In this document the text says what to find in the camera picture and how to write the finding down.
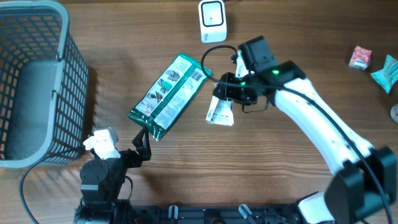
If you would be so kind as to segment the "white paper packet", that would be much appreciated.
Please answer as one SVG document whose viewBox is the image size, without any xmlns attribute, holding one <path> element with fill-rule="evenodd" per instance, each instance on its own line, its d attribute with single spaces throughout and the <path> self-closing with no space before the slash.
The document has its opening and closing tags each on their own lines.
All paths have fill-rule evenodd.
<svg viewBox="0 0 398 224">
<path fill-rule="evenodd" d="M 232 101 L 221 100 L 212 96 L 206 122 L 208 124 L 232 126 L 234 124 Z"/>
</svg>

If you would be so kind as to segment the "green gloves packet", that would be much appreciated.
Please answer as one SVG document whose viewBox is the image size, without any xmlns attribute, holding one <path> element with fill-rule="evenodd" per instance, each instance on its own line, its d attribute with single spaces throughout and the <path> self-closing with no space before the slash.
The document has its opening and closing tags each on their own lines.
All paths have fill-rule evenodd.
<svg viewBox="0 0 398 224">
<path fill-rule="evenodd" d="M 160 141 L 211 74 L 199 61 L 180 52 L 127 117 Z"/>
</svg>

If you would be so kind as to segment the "small red white carton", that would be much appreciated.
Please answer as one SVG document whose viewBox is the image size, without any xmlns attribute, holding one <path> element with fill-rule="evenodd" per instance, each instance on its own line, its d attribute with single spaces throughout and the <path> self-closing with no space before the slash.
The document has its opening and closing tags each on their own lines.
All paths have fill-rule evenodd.
<svg viewBox="0 0 398 224">
<path fill-rule="evenodd" d="M 371 63 L 372 51 L 356 46 L 349 61 L 349 67 L 366 70 Z"/>
</svg>

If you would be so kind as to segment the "teal tissue packet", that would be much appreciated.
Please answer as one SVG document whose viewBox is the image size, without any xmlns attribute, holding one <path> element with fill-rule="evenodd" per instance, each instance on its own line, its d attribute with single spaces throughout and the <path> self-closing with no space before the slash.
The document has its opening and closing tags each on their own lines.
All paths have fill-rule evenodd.
<svg viewBox="0 0 398 224">
<path fill-rule="evenodd" d="M 371 73 L 371 77 L 386 93 L 390 93 L 391 88 L 397 82 L 397 59 L 393 58 L 391 55 L 387 55 L 383 68 Z"/>
</svg>

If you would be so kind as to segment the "green lid jar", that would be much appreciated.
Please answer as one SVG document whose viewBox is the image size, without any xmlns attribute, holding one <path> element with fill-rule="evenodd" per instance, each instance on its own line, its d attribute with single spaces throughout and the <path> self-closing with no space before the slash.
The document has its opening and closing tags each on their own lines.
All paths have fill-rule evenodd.
<svg viewBox="0 0 398 224">
<path fill-rule="evenodd" d="M 391 118 L 398 123 L 398 105 L 394 105 L 390 111 Z"/>
</svg>

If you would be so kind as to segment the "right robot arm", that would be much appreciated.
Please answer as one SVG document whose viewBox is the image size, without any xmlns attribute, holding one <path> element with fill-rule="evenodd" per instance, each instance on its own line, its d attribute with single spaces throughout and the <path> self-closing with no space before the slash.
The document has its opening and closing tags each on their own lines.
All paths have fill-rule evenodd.
<svg viewBox="0 0 398 224">
<path fill-rule="evenodd" d="M 279 63 L 262 36 L 234 49 L 236 71 L 216 81 L 206 116 L 210 124 L 233 125 L 232 104 L 255 105 L 259 97 L 292 119 L 323 156 L 333 176 L 323 192 L 301 198 L 294 223 L 356 223 L 379 210 L 392 219 L 397 198 L 397 158 L 355 133 L 320 97 L 292 61 Z"/>
</svg>

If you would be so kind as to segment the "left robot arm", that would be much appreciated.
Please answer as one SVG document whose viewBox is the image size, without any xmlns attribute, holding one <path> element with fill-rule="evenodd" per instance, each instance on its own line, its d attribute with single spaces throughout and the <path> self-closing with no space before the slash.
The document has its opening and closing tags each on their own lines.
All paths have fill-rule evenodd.
<svg viewBox="0 0 398 224">
<path fill-rule="evenodd" d="M 83 141 L 94 159 L 80 169 L 82 198 L 75 210 L 74 223 L 140 223 L 130 198 L 119 199 L 121 187 L 128 177 L 127 170 L 141 167 L 151 159 L 149 130 L 142 128 L 132 140 L 134 151 L 119 151 L 115 144 L 118 136 L 113 128 L 95 131 Z"/>
</svg>

